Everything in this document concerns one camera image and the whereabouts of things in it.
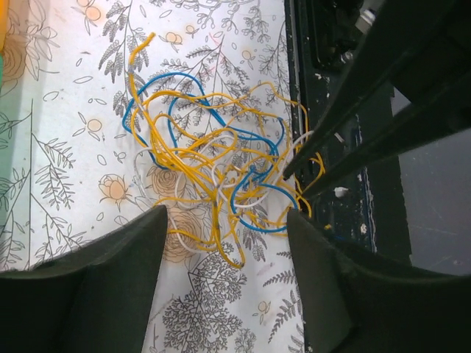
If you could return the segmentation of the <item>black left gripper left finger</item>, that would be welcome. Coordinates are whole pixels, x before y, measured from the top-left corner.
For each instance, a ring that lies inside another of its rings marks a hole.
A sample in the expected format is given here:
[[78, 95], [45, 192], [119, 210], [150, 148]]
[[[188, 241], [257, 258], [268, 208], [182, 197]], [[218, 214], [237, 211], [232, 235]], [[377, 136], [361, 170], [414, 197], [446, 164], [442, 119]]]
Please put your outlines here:
[[3, 352], [140, 352], [168, 213], [164, 206], [30, 271], [1, 274]]

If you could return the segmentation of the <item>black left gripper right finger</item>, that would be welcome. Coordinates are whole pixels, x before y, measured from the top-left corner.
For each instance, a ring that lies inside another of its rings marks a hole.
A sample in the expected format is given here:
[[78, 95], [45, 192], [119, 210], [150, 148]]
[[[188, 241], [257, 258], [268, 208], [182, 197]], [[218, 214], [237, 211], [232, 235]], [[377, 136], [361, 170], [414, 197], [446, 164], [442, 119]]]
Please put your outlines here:
[[399, 263], [290, 210], [288, 241], [315, 352], [468, 352], [470, 277]]

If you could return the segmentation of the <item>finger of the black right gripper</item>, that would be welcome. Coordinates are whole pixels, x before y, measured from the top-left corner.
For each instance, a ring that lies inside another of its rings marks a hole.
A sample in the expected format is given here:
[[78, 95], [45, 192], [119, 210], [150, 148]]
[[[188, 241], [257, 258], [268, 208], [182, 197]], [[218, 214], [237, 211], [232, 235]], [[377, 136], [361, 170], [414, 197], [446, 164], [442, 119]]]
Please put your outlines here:
[[284, 177], [291, 176], [383, 83], [392, 83], [409, 104], [416, 104], [463, 76], [470, 78], [468, 1], [385, 1]]
[[417, 149], [470, 128], [470, 78], [463, 76], [399, 111], [390, 125], [335, 164], [302, 192], [310, 199], [371, 163]]

